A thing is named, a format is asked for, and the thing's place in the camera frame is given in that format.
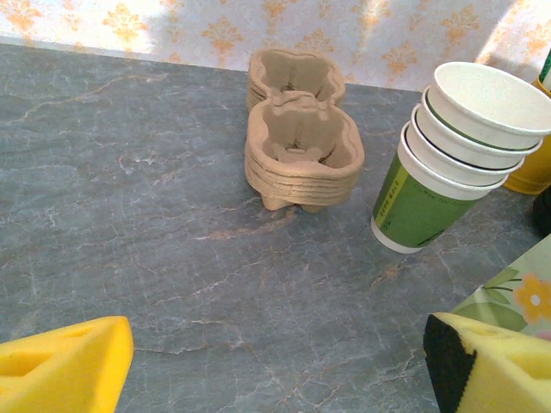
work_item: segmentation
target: black sponge edge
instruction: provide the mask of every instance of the black sponge edge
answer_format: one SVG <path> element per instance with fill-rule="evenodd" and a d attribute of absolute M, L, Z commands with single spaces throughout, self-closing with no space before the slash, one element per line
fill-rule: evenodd
<path fill-rule="evenodd" d="M 459 333 L 433 314 L 424 328 L 423 348 L 440 411 L 456 413 L 476 361 L 476 350 L 468 354 Z"/>

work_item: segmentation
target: yellow sponge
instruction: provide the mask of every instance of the yellow sponge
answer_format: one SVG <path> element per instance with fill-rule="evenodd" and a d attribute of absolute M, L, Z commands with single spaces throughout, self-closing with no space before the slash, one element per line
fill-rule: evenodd
<path fill-rule="evenodd" d="M 132 356 L 125 317 L 0 344 L 0 413 L 113 413 Z"/>
<path fill-rule="evenodd" d="M 442 413 L 551 412 L 551 342 L 435 313 L 423 345 Z"/>

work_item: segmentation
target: gray marble countertop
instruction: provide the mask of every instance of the gray marble countertop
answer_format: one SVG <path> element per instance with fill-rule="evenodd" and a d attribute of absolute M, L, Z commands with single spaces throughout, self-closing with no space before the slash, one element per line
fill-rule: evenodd
<path fill-rule="evenodd" d="M 416 255 L 368 226 L 414 92 L 349 86 L 365 168 L 319 214 L 245 180 L 242 72 L 0 46 L 0 342 L 125 315 L 118 412 L 437 412 L 427 314 L 537 242 L 501 188 Z"/>

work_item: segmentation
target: wall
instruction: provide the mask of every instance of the wall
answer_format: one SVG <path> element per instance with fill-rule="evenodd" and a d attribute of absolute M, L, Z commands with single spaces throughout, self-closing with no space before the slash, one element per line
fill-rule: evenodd
<path fill-rule="evenodd" d="M 0 0 L 0 41 L 246 70 L 262 46 L 315 49 L 347 81 L 421 90 L 449 60 L 533 80 L 550 0 Z"/>

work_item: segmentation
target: black object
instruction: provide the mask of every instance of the black object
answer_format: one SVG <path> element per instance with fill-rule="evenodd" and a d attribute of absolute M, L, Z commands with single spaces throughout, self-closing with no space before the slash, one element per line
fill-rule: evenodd
<path fill-rule="evenodd" d="M 551 234 L 551 187 L 536 196 L 532 208 L 532 222 L 540 236 Z"/>
<path fill-rule="evenodd" d="M 459 333 L 432 314 L 424 328 L 423 348 L 440 411 L 456 413 L 474 367 L 476 350 L 468 354 Z"/>

